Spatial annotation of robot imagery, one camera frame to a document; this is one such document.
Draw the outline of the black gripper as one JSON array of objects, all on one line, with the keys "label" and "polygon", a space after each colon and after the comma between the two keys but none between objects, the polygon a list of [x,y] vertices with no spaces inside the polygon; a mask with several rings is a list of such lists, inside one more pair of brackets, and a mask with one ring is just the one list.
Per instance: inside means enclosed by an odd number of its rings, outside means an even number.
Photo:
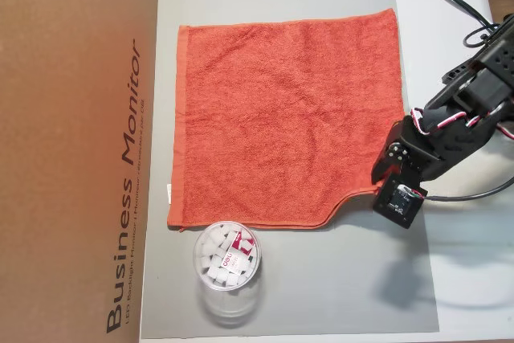
[{"label": "black gripper", "polygon": [[403,169],[412,170],[420,182],[433,181],[446,173],[446,164],[434,151],[426,136],[416,128],[411,116],[404,116],[390,130],[385,151],[375,161],[371,182],[377,185],[391,173]]}]

